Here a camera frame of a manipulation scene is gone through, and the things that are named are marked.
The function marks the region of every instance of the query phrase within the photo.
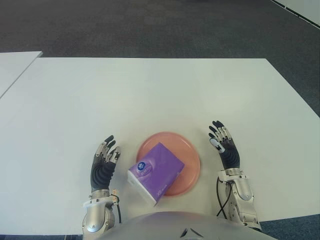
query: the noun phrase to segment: gray carpet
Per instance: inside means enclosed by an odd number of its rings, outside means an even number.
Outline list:
[[[0,0],[0,52],[266,58],[320,115],[320,30],[270,0]]]

